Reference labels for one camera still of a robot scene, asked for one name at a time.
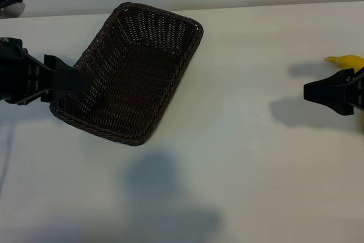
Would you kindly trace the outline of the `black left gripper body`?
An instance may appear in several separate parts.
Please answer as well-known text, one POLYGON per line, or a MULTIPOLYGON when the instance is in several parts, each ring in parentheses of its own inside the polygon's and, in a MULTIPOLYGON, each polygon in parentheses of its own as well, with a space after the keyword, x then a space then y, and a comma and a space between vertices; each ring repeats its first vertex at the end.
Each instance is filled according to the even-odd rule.
POLYGON ((36 60, 16 38, 1 38, 1 100, 27 105, 53 87, 53 70, 36 60))

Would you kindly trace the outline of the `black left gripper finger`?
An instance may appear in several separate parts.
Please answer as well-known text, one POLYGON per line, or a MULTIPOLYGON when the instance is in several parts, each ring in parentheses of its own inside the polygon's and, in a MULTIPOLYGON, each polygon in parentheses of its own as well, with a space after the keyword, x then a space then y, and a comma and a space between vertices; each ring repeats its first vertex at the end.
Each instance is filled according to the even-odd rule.
POLYGON ((60 88, 53 88, 46 91, 41 96, 41 102, 59 101, 71 94, 87 91, 89 90, 89 88, 90 88, 90 81, 65 83, 65 85, 61 86, 60 88))
POLYGON ((53 82, 56 84, 90 84, 92 82, 91 75, 70 67, 56 56, 44 55, 44 64, 52 70, 53 82))

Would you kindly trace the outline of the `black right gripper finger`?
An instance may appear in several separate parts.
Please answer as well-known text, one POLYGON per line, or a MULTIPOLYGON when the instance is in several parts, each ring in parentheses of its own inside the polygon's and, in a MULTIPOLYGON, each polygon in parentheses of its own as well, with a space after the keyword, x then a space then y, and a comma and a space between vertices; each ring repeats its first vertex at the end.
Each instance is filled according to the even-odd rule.
POLYGON ((305 84, 304 92, 310 92, 311 90, 316 89, 326 90, 330 86, 346 84, 350 81, 353 75, 353 68, 342 69, 328 78, 305 84))
POLYGON ((342 116, 349 116, 353 114, 352 106, 344 103, 339 97, 331 94, 304 92, 304 99, 324 105, 342 116))

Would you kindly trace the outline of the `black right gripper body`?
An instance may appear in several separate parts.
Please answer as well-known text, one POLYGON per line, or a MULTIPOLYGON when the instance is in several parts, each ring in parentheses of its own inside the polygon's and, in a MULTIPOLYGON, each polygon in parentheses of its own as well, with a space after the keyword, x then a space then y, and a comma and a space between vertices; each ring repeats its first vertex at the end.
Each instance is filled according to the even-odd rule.
POLYGON ((363 110, 363 68, 348 83, 348 103, 363 110))

